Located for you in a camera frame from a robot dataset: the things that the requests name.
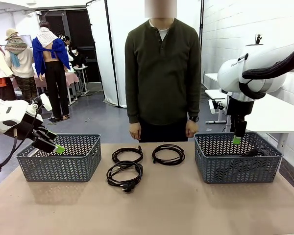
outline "white headscarf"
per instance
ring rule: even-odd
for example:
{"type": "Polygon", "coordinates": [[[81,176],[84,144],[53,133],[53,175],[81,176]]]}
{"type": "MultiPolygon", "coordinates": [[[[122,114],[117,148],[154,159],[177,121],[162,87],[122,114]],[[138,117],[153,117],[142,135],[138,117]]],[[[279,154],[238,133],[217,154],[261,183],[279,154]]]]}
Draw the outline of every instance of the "white headscarf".
{"type": "Polygon", "coordinates": [[[43,47],[48,46],[53,40],[57,39],[58,37],[55,36],[48,28],[41,27],[39,29],[37,39],[41,43],[43,47]]]}

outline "basket rim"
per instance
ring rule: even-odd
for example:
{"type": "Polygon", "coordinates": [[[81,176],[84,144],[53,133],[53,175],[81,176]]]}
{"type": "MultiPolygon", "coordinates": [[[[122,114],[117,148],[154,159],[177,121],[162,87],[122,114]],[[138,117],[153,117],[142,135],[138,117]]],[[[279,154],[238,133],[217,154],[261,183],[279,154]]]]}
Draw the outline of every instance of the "basket rim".
{"type": "Polygon", "coordinates": [[[271,145],[271,147],[273,147],[280,155],[275,155],[275,156],[261,156],[261,157],[242,157],[242,156],[235,156],[235,155],[233,155],[231,157],[223,157],[223,158],[220,158],[220,157],[209,157],[209,156],[206,156],[202,152],[202,150],[201,150],[201,148],[200,148],[200,146],[199,146],[199,144],[198,144],[198,142],[196,140],[196,136],[200,136],[200,135],[202,135],[202,136],[207,136],[207,135],[210,135],[210,134],[234,135],[234,133],[232,133],[232,132],[197,133],[197,134],[194,135],[194,141],[195,141],[195,144],[198,147],[199,151],[201,152],[202,156],[204,158],[207,158],[207,159],[218,159],[218,160],[221,160],[221,159],[235,159],[235,158],[237,159],[237,158],[239,158],[239,159],[244,159],[244,160],[250,160],[250,159],[255,159],[255,158],[259,158],[259,159],[261,159],[261,158],[283,158],[284,154],[281,153],[280,150],[278,150],[273,144],[271,144],[269,141],[267,141],[266,139],[264,139],[257,132],[254,132],[254,131],[246,131],[246,133],[248,133],[248,134],[256,134],[259,138],[263,139],[266,143],[268,143],[269,145],[271,145]]]}
{"type": "Polygon", "coordinates": [[[100,138],[101,138],[101,134],[79,134],[79,133],[59,133],[57,134],[57,136],[97,136],[98,137],[98,140],[95,142],[94,146],[88,151],[87,154],[85,155],[74,155],[74,156],[70,156],[70,155],[61,155],[61,156],[48,156],[48,157],[44,157],[44,156],[26,156],[26,157],[23,157],[23,156],[18,156],[21,152],[23,152],[26,148],[30,147],[31,146],[31,143],[28,144],[27,146],[25,146],[22,150],[18,151],[18,153],[14,154],[14,156],[18,159],[24,159],[24,158],[43,158],[43,159],[55,159],[55,158],[70,158],[70,159],[73,159],[73,158],[79,158],[79,159],[82,159],[82,158],[87,158],[89,157],[89,154],[90,152],[94,149],[95,145],[98,143],[98,141],[100,141],[100,138]]]}

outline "bare back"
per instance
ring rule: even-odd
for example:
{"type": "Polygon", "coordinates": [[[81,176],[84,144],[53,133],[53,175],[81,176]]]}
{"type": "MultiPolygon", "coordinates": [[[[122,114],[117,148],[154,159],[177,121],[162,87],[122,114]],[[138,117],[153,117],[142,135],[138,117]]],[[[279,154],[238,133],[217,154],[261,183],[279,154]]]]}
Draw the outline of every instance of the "bare back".
{"type": "MultiPolygon", "coordinates": [[[[45,47],[46,49],[52,49],[52,43],[50,43],[48,46],[45,47]]],[[[52,58],[51,57],[51,52],[44,50],[43,51],[43,55],[44,55],[44,60],[45,62],[51,62],[51,61],[59,61],[57,55],[55,55],[56,58],[52,58]]]]}

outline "blue garment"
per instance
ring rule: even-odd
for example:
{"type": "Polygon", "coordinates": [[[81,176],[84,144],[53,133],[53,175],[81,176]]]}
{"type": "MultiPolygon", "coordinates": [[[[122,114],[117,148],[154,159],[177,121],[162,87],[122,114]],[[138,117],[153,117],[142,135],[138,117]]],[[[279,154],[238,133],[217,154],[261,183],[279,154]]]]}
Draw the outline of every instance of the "blue garment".
{"type": "Polygon", "coordinates": [[[51,50],[44,48],[39,42],[39,40],[37,39],[37,37],[33,39],[32,45],[33,45],[35,69],[36,69],[38,77],[40,74],[41,75],[45,74],[46,65],[45,65],[45,60],[43,55],[43,51],[45,50],[50,51],[51,57],[53,59],[58,58],[65,65],[65,67],[67,67],[68,70],[70,70],[69,57],[67,54],[67,50],[65,49],[64,42],[61,39],[57,38],[53,40],[51,50]]]}
{"type": "Polygon", "coordinates": [[[10,52],[10,56],[11,56],[12,65],[14,65],[15,67],[21,66],[19,58],[16,54],[13,54],[12,52],[10,52]]]}

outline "man's left hand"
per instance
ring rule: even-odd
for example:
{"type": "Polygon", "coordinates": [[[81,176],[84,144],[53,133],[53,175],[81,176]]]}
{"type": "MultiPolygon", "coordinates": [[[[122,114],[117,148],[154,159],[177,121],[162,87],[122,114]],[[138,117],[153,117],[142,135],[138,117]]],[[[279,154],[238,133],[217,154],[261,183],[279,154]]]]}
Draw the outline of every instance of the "man's left hand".
{"type": "Polygon", "coordinates": [[[193,122],[192,120],[188,120],[186,123],[186,136],[188,138],[194,137],[194,134],[196,134],[198,131],[198,126],[196,122],[193,122]]]}

